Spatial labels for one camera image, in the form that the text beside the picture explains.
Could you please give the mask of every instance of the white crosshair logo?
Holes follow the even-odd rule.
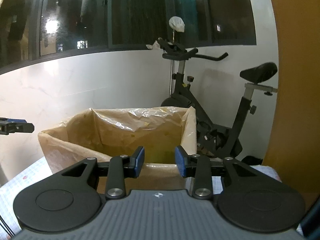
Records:
[[[155,197],[157,197],[157,198],[161,198],[161,197],[164,196],[161,192],[158,192],[158,193],[153,194],[153,195],[154,195]]]

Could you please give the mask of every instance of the metal screw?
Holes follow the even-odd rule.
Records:
[[[196,195],[198,195],[199,197],[205,197],[205,196],[208,196],[210,195],[211,191],[207,188],[198,188],[196,191],[195,191]]]
[[[107,191],[107,193],[112,197],[118,197],[123,193],[123,190],[120,188],[111,188]]]

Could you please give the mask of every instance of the handlebar post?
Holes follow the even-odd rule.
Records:
[[[186,65],[186,61],[185,61],[185,60],[180,60],[180,61],[179,61],[178,73],[184,74],[184,67],[185,67],[185,65]]]

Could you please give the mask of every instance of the exercise bike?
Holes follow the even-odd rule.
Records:
[[[225,59],[228,56],[228,53],[224,53],[220,57],[210,57],[198,54],[197,48],[187,51],[183,45],[174,42],[169,43],[161,38],[158,39],[158,43],[164,50],[164,53],[162,54],[163,58],[170,59],[172,61],[179,61],[178,72],[172,74],[172,79],[175,80],[174,91],[173,93],[170,93],[170,97],[162,102],[161,106],[176,106],[184,108],[192,106],[196,109],[198,145],[219,158],[238,156],[242,151],[239,135],[246,116],[248,112],[250,112],[250,114],[254,114],[257,109],[256,106],[251,106],[254,90],[264,91],[264,94],[267,96],[271,96],[272,93],[277,92],[276,88],[259,84],[269,80],[277,73],[278,69],[276,64],[273,62],[267,62],[240,72],[240,77],[249,81],[249,83],[244,85],[245,91],[241,98],[236,118],[232,127],[229,128],[214,124],[191,93],[190,87],[194,77],[188,76],[188,84],[184,83],[186,60],[190,58],[203,58],[212,61],[220,61]]]

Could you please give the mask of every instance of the adjustment knob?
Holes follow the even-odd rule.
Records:
[[[193,82],[195,78],[193,76],[187,76],[187,80],[188,82]]]
[[[256,110],[257,110],[257,107],[256,106],[251,106],[251,108],[250,108],[250,114],[254,114],[255,112],[256,112]]]

